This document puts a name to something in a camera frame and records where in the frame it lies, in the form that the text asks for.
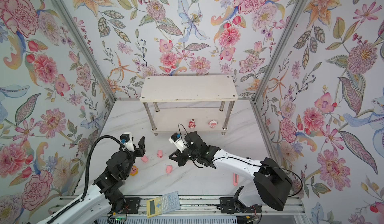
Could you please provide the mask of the pink bear with yellow flower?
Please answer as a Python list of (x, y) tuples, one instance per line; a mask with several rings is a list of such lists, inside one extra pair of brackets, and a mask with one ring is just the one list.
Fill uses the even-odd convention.
[(131, 176), (135, 176), (135, 175), (138, 174), (138, 172), (139, 172), (138, 167), (133, 166), (132, 169), (131, 169), (131, 171), (130, 171), (130, 175), (131, 175)]

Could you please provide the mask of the dark pink strawberry bear toy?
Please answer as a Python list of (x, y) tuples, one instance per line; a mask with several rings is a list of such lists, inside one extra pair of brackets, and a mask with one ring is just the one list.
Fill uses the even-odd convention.
[(196, 122), (195, 122), (194, 119), (189, 120), (188, 127), (189, 127), (190, 129), (195, 129), (195, 128), (196, 128)]

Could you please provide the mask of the pink white round figurine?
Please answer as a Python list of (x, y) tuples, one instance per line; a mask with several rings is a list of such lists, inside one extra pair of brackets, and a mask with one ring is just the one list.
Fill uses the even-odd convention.
[(218, 124), (217, 121), (215, 121), (215, 120), (211, 120), (211, 121), (209, 122), (209, 127), (210, 127), (211, 129), (214, 129), (214, 128), (217, 126), (217, 124)]

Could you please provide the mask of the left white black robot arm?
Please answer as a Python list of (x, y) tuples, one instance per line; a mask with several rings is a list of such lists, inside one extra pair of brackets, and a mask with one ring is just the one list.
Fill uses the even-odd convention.
[(107, 167), (93, 183), (84, 187), (83, 194), (58, 212), (40, 221), (40, 224), (91, 224), (109, 213), (120, 213), (129, 206), (120, 187), (130, 176), (136, 158), (142, 158), (146, 152), (145, 137), (141, 137), (138, 145), (133, 144), (133, 136), (127, 132), (120, 139), (103, 135), (92, 144), (86, 162), (85, 184), (90, 181), (92, 154), (97, 144), (110, 139), (119, 145), (119, 151), (106, 162)]

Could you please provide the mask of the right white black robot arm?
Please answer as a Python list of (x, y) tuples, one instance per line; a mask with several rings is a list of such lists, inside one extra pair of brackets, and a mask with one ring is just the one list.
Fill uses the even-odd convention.
[(169, 159), (177, 162), (179, 167), (188, 161), (197, 162), (199, 168), (228, 170), (253, 182), (239, 188), (235, 194), (235, 200), (243, 206), (265, 204), (276, 211), (284, 210), (293, 182), (273, 159), (258, 161), (233, 155), (207, 145), (197, 132), (174, 133), (169, 142), (177, 148)]

